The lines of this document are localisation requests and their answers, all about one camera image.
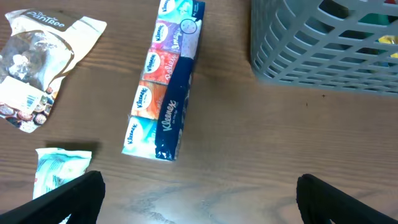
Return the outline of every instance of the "plastic basket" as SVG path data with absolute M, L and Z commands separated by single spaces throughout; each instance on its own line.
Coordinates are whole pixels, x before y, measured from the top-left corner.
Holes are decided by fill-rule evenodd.
M 252 69 L 270 82 L 398 96 L 398 45 L 379 40 L 398 36 L 395 16 L 384 0 L 252 0 Z

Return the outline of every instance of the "wood grain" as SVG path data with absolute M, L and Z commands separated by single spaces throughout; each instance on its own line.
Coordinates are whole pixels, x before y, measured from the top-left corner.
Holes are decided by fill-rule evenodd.
M 0 120 L 0 213 L 31 200 L 34 149 L 60 146 L 94 153 L 90 169 L 106 182 L 98 223 L 302 223 L 304 173 L 398 218 L 398 99 L 259 83 L 247 60 L 249 0 L 206 2 L 178 161 L 122 155 L 158 3 L 0 0 L 0 14 L 52 7 L 108 23 L 46 125 L 26 134 Z M 5 18 L 0 29 L 3 47 Z

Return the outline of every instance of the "light blue wrapper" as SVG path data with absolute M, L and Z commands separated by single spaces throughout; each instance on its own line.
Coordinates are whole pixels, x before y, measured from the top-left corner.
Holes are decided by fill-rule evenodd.
M 155 159 L 156 125 L 156 120 L 131 116 L 122 153 Z
M 157 17 L 179 24 L 182 20 L 191 18 L 192 12 L 192 0 L 161 0 Z

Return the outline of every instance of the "kleenex tissue pack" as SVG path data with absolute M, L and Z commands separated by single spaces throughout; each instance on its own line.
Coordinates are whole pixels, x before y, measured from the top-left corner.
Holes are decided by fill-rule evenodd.
M 177 158 L 204 13 L 203 2 L 161 0 L 123 154 Z

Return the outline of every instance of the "snack bag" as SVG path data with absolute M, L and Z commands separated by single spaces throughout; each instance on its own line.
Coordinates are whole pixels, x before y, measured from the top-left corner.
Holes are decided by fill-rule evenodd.
M 31 133 L 46 122 L 63 78 L 106 23 L 48 9 L 13 11 L 6 18 L 12 34 L 0 52 L 0 117 Z

